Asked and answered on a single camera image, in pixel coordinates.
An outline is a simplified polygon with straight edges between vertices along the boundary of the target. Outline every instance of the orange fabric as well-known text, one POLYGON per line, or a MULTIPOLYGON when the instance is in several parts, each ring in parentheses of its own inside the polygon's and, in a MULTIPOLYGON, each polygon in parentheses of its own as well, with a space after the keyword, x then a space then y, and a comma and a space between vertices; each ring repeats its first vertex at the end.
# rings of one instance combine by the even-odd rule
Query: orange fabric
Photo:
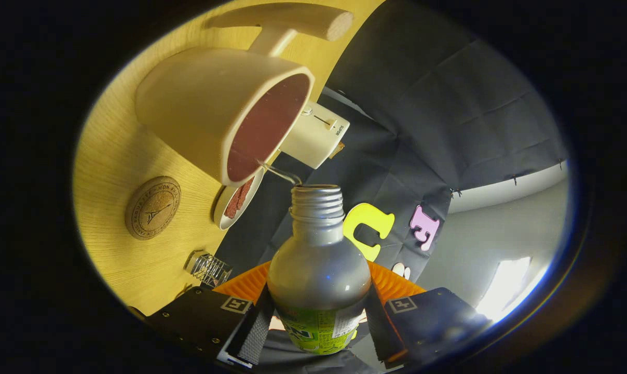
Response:
POLYGON ((258 265, 237 277, 214 288, 214 291, 228 296, 235 296, 246 300, 253 300, 256 305, 261 296, 265 282, 268 279, 268 269, 271 261, 258 265))
POLYGON ((371 272, 371 281, 376 287, 380 304, 385 305, 387 300, 405 298, 425 292, 425 289, 408 279, 399 276, 392 270, 368 261, 371 272))

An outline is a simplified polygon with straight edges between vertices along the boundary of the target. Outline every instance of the black fabric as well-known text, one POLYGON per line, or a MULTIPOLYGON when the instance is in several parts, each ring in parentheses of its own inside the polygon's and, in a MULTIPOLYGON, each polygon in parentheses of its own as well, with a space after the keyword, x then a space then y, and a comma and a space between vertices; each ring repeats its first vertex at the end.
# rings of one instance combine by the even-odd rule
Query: black fabric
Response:
POLYGON ((389 128, 454 190, 567 158, 556 120, 527 78, 421 4, 390 0, 378 7, 326 85, 389 128))

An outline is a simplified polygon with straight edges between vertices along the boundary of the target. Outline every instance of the pink foam letter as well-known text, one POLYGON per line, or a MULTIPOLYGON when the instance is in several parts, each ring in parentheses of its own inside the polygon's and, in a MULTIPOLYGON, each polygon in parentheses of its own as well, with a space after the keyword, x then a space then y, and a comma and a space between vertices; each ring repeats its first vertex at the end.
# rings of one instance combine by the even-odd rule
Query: pink foam letter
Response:
POLYGON ((439 225, 440 221, 432 220, 431 217, 423 213, 422 206, 418 205, 415 208, 415 214, 411 219, 411 228, 420 228, 419 231, 415 232, 415 237, 420 242, 423 242, 422 246, 420 246, 423 251, 429 250, 439 225))

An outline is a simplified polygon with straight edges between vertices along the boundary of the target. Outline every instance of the gray wall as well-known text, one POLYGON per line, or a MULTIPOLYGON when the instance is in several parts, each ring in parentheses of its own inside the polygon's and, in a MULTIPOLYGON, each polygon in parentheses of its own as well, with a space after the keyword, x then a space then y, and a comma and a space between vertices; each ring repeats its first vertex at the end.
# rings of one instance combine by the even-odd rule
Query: gray wall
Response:
POLYGON ((525 287, 555 255, 567 193, 565 179, 525 198, 448 215, 417 284, 424 289, 446 287, 475 307, 500 261, 531 256, 525 287))

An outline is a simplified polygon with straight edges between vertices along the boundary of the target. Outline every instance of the wooden surface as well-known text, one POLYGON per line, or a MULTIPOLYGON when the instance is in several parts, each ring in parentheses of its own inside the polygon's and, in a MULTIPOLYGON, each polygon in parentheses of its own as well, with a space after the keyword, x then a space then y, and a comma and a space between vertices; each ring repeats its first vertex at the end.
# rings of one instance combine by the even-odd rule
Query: wooden surface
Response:
MULTIPOLYGON (((316 83, 316 101, 330 72, 357 29, 383 0, 320 0, 353 12, 349 31, 330 42, 298 34, 281 57, 307 66, 316 83)), ((208 28, 207 21, 231 9, 261 3, 237 0, 192 19, 156 41, 117 74, 94 105, 83 132, 74 166, 74 208, 79 231, 93 264, 126 304, 146 315, 174 299, 183 287, 197 283, 183 265, 194 249, 216 253, 225 232, 212 221, 223 188, 216 180, 138 123, 133 97, 138 84, 159 61, 191 47, 247 49, 259 28, 208 28), (159 236, 137 240, 124 223, 134 190, 159 176, 181 186, 178 212, 159 236)))

